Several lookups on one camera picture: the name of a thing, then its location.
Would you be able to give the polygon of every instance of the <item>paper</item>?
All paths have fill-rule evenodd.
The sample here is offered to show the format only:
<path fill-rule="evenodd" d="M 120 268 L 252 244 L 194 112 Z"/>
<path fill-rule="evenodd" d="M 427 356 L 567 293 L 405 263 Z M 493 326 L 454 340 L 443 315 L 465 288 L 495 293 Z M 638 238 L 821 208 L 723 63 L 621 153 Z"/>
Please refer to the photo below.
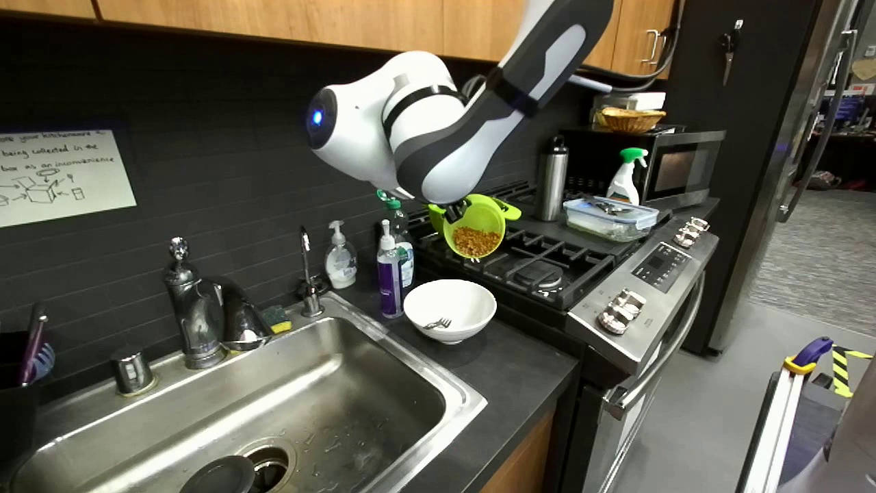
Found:
<path fill-rule="evenodd" d="M 0 134 L 0 227 L 134 205 L 110 129 Z"/>

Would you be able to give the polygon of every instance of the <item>black countertop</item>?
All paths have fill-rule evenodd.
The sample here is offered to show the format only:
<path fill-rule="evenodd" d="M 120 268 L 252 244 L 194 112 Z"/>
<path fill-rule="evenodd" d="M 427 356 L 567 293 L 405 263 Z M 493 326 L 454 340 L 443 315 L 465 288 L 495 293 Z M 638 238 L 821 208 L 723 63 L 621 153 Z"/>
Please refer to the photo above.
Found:
<path fill-rule="evenodd" d="M 381 318 L 378 293 L 367 285 L 339 296 L 487 397 L 487 408 L 405 490 L 479 490 L 567 389 L 575 359 L 501 320 L 460 345 L 441 345 L 419 334 L 405 315 Z"/>

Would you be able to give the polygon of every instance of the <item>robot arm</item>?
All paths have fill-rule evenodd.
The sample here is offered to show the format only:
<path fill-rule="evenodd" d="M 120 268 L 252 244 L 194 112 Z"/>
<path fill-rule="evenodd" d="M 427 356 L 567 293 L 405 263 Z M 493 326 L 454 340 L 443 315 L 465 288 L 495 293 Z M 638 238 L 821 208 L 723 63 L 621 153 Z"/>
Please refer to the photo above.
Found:
<path fill-rule="evenodd" d="M 391 194 L 463 200 L 523 118 L 537 115 L 600 41 L 613 0 L 528 0 L 509 55 L 463 104 L 430 52 L 402 52 L 307 110 L 315 153 Z"/>

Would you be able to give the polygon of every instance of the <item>wall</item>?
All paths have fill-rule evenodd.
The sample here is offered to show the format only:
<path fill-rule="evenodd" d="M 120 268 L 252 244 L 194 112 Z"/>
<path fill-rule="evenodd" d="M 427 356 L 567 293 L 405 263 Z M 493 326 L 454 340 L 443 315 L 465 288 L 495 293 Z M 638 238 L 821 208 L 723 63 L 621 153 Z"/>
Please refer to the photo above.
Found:
<path fill-rule="evenodd" d="M 107 378 L 115 353 L 178 348 L 162 285 L 170 236 L 186 236 L 203 274 L 241 282 L 257 304 L 301 277 L 298 225 L 318 263 L 329 219 L 345 219 L 372 257 L 383 214 L 372 186 L 312 156 L 304 107 L 386 55 L 22 19 L 0 19 L 0 47 L 0 131 L 112 129 L 137 194 L 129 211 L 0 230 L 0 329 L 22 329 L 30 304 L 47 304 L 60 351 L 49 392 Z M 583 101 L 567 88 L 482 189 L 528 181 L 539 142 L 580 118 Z"/>

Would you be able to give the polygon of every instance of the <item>sink basin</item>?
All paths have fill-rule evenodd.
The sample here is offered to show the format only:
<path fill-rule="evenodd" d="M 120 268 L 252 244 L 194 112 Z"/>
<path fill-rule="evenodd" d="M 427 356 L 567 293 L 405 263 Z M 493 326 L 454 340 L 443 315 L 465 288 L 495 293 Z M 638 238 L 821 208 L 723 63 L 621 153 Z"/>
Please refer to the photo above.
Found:
<path fill-rule="evenodd" d="M 172 353 L 137 397 L 99 383 L 44 411 L 14 490 L 181 490 L 246 457 L 263 490 L 400 490 L 487 405 L 339 296 L 293 334 L 186 370 Z"/>

